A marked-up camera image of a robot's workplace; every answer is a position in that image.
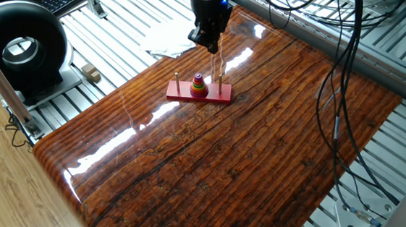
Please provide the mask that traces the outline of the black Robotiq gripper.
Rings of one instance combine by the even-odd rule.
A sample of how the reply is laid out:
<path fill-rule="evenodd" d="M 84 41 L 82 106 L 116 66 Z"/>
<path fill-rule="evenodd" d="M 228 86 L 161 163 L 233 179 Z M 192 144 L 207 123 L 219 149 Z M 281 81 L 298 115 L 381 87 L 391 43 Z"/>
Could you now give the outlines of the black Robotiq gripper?
<path fill-rule="evenodd" d="M 219 38 L 228 24 L 232 6 L 229 0 L 190 0 L 190 3 L 197 27 L 191 30 L 187 38 L 215 54 L 219 50 Z M 213 37 L 203 32 L 199 25 L 202 28 L 212 25 Z"/>

